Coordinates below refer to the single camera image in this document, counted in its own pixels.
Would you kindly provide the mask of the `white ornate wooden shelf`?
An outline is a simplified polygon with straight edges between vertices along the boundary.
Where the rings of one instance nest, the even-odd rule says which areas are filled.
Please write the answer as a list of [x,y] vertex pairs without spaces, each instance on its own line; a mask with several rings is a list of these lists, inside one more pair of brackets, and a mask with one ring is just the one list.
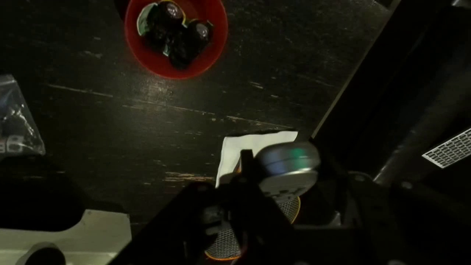
[[64,265],[107,265],[131,242],[129,217],[123,212],[88,209],[63,231],[0,230],[0,265],[26,265],[44,248],[64,256]]

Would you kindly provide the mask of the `white paper napkin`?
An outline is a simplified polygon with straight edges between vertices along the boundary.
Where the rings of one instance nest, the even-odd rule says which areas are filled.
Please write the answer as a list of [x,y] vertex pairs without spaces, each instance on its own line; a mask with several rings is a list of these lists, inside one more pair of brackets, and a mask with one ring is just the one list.
[[245,133],[241,136],[225,136],[219,149],[219,161],[216,164],[215,186],[219,186],[222,177],[231,174],[240,161],[241,150],[250,150],[257,155],[263,148],[293,143],[298,133],[296,130],[279,130],[268,133]]

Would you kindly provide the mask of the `red bowl with dark fruit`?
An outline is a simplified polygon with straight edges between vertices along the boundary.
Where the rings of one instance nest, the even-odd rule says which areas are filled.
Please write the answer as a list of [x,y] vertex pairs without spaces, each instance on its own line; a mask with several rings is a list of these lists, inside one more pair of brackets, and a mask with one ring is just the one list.
[[220,59],[228,18],[222,0],[129,0],[123,34],[144,69],[169,80],[190,80]]

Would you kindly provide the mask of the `clear plastic wrapper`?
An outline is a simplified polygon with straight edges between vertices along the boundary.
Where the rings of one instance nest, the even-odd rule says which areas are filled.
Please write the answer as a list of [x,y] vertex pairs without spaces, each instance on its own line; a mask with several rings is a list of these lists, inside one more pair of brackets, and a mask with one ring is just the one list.
[[0,158],[44,153],[42,137],[16,78],[0,75]]

